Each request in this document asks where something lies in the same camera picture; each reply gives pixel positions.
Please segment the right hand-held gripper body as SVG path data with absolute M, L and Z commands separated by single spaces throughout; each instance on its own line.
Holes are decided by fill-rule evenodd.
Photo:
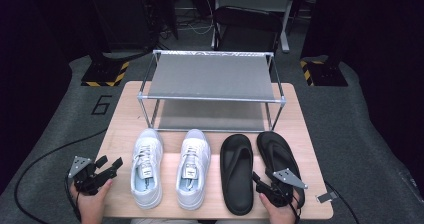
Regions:
M 286 184 L 289 188 L 308 188 L 308 185 L 297 177 L 289 168 L 272 172 L 276 180 L 272 182 L 271 185 L 267 185 L 263 182 L 263 186 L 257 186 L 257 192 L 265 194 L 268 200 L 276 207 L 283 207 L 291 203 L 291 200 L 288 199 L 289 191 L 284 191 L 280 188 L 280 184 Z

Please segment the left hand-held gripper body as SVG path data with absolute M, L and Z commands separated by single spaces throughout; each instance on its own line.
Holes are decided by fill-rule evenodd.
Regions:
M 68 177 L 73 179 L 78 192 L 95 195 L 107 180 L 117 176 L 117 170 L 114 170 L 112 165 L 96 174 L 96 170 L 100 168 L 95 166 L 95 162 L 90 158 L 79 156 L 74 158 Z

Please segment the black sandal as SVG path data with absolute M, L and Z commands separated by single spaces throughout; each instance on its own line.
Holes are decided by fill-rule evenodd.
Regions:
M 297 177 L 301 178 L 297 162 L 289 147 L 287 141 L 278 133 L 272 131 L 262 132 L 256 139 L 257 148 L 265 164 L 265 168 L 271 171 L 280 171 L 289 168 Z M 293 200 L 293 191 L 296 191 L 298 197 L 298 209 L 305 203 L 304 191 L 301 188 L 291 187 L 286 184 L 280 184 L 280 188 L 289 191 L 289 200 Z
M 221 189 L 227 209 L 246 215 L 253 207 L 253 151 L 248 137 L 233 134 L 220 150 Z

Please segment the white sneaker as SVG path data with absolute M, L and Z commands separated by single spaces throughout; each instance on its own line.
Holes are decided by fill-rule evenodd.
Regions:
M 211 148 L 204 133 L 198 129 L 188 131 L 181 145 L 176 178 L 181 208 L 196 210 L 202 205 L 210 162 Z
M 130 186 L 137 205 L 152 209 L 162 199 L 160 178 L 163 145 L 158 132 L 144 130 L 136 140 L 133 149 Z

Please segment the grey metal shoe rack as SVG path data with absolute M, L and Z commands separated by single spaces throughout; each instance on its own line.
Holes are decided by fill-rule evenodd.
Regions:
M 286 104 L 271 52 L 155 50 L 137 99 L 161 131 L 271 131 Z

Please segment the person's left hand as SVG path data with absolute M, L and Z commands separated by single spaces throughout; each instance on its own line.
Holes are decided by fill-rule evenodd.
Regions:
M 70 193 L 76 201 L 76 206 L 81 215 L 81 224 L 102 224 L 105 199 L 112 187 L 113 180 L 109 179 L 99 189 L 96 195 L 86 195 L 79 193 L 74 185 L 71 185 Z

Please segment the person's right hand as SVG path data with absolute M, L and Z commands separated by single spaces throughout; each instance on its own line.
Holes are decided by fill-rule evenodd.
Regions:
M 274 206 L 263 193 L 259 194 L 259 198 L 269 214 L 270 224 L 296 224 L 298 206 L 296 201 L 297 193 L 294 193 L 292 203 L 284 207 Z

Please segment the grey tape strip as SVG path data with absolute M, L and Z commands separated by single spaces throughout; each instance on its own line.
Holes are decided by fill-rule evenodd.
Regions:
M 319 203 L 331 202 L 331 201 L 333 201 L 334 199 L 337 199 L 337 198 L 338 198 L 338 195 L 334 191 L 327 192 L 325 194 L 322 194 L 322 195 L 319 195 L 319 196 L 316 197 L 316 199 Z

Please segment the black stand base striped edge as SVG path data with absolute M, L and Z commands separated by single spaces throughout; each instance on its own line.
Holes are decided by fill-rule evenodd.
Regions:
M 348 85 L 338 66 L 327 65 L 323 61 L 301 60 L 300 65 L 309 86 Z
M 129 65 L 128 58 L 110 58 L 103 54 L 91 55 L 91 64 L 81 78 L 82 86 L 118 86 Z

